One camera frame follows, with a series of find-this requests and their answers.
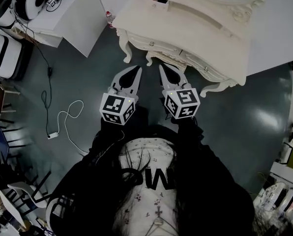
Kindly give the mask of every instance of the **plastic bottle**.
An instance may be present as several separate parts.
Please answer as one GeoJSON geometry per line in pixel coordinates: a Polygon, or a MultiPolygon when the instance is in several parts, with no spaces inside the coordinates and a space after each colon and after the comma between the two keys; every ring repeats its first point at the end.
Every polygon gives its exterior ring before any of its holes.
{"type": "Polygon", "coordinates": [[[106,18],[107,18],[107,23],[109,25],[109,28],[113,29],[114,27],[112,26],[112,23],[114,20],[114,16],[109,11],[106,11],[106,18]]]}

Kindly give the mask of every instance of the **blue chair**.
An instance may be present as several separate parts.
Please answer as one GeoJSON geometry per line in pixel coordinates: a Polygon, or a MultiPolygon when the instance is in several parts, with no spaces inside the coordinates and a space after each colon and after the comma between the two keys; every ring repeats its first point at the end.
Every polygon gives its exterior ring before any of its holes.
{"type": "Polygon", "coordinates": [[[10,148],[25,147],[25,145],[10,146],[6,140],[3,131],[0,129],[0,161],[7,162],[10,148]]]}

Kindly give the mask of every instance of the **white cable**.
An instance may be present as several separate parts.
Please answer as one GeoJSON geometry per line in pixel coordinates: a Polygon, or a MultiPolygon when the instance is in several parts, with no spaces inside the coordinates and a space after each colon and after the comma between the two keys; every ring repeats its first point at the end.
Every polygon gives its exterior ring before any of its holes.
{"type": "Polygon", "coordinates": [[[70,137],[69,137],[69,132],[68,132],[67,125],[66,125],[66,122],[67,122],[67,118],[68,118],[68,116],[70,116],[71,118],[74,118],[74,119],[78,118],[78,117],[80,116],[80,114],[82,113],[83,107],[84,107],[84,103],[83,103],[83,101],[82,101],[82,100],[76,100],[76,101],[72,102],[72,103],[69,105],[68,112],[66,112],[66,111],[60,111],[60,112],[58,113],[58,116],[57,116],[58,132],[57,132],[57,134],[59,135],[59,132],[60,132],[60,127],[59,127],[59,115],[60,115],[61,113],[66,113],[67,115],[66,115],[66,118],[64,119],[64,127],[66,128],[67,136],[68,136],[69,141],[70,141],[70,142],[71,142],[71,143],[72,143],[72,144],[73,144],[73,145],[74,145],[79,151],[88,154],[88,151],[84,151],[84,150],[80,149],[80,148],[79,148],[79,147],[78,147],[78,146],[77,146],[77,145],[76,145],[76,144],[70,139],[70,137]],[[76,103],[76,102],[81,102],[81,103],[82,103],[82,108],[81,108],[81,110],[80,110],[80,112],[78,113],[77,116],[72,116],[72,115],[69,114],[69,112],[70,112],[70,107],[71,107],[74,103],[76,103]]]}

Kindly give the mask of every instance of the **carved table leg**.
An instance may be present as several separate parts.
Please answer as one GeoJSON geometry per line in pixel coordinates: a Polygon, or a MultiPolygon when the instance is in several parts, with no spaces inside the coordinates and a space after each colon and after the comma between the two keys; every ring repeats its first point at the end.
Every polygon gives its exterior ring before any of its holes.
{"type": "Polygon", "coordinates": [[[124,53],[127,54],[127,57],[124,58],[123,62],[129,63],[132,58],[132,52],[128,43],[128,37],[125,30],[117,29],[117,36],[119,36],[119,46],[124,53]]]}
{"type": "Polygon", "coordinates": [[[147,66],[151,66],[152,65],[152,63],[153,63],[152,57],[153,57],[152,53],[151,52],[147,52],[147,54],[146,54],[146,59],[148,61],[148,63],[146,64],[147,66]]]}
{"type": "Polygon", "coordinates": [[[237,82],[232,79],[222,81],[220,83],[203,88],[200,93],[200,96],[205,98],[207,92],[221,92],[221,91],[224,91],[228,87],[234,87],[236,85],[237,85],[237,82]]]}

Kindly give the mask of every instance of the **table drawer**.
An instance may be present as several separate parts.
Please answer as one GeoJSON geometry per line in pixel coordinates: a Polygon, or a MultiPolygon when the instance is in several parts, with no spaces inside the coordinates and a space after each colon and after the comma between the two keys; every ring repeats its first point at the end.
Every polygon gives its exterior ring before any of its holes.
{"type": "Polygon", "coordinates": [[[216,71],[211,65],[204,62],[201,58],[183,50],[180,57],[188,64],[197,69],[207,80],[211,82],[221,82],[228,78],[216,71]]]}
{"type": "Polygon", "coordinates": [[[141,37],[130,32],[127,32],[128,40],[137,48],[148,51],[156,51],[179,55],[181,48],[167,44],[162,41],[154,40],[151,38],[141,37]]]}

